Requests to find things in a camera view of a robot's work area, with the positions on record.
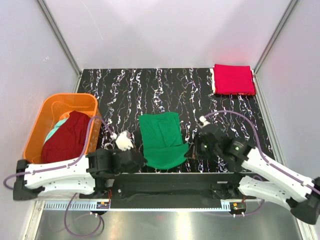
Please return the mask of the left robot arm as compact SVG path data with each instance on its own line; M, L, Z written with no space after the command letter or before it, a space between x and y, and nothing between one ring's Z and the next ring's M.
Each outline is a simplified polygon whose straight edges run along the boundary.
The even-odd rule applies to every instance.
M102 199L118 175L137 173L146 164L135 149L100 148L80 159L45 164L29 164L22 159L16 165L12 198L28 201L77 193L82 199Z

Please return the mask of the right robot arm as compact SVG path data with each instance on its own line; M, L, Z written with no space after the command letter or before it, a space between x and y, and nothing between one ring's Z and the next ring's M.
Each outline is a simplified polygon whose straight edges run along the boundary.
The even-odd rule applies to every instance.
M274 159L264 155L253 144L229 138L220 129L209 124L194 136L185 157L193 160L214 156L256 173L260 179L234 172L212 192L217 199L227 200L241 196L260 198L290 211L298 220L315 225L320 215L320 179L300 175Z

